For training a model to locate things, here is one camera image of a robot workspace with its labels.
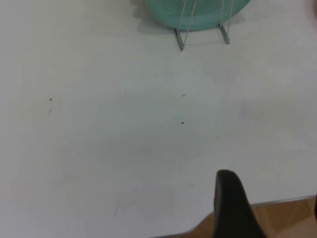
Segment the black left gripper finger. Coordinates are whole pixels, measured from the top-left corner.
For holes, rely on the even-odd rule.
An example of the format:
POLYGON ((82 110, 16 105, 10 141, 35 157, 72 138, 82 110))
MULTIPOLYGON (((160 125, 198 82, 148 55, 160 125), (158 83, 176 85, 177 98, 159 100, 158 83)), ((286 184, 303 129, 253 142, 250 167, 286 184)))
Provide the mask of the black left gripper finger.
POLYGON ((216 173, 214 207, 215 238, 264 238, 239 177, 230 170, 216 173))

